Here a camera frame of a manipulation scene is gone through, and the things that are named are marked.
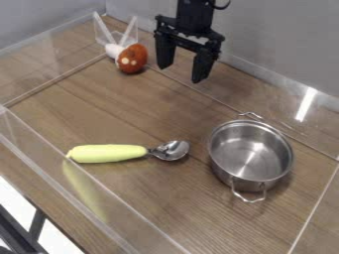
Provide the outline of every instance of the scoop handle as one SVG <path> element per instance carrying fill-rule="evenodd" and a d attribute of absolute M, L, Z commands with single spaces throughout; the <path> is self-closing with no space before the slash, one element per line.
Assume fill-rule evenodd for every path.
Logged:
<path fill-rule="evenodd" d="M 66 157 L 77 163 L 110 163 L 144 157 L 148 150 L 130 145 L 85 145 L 73 147 Z"/>

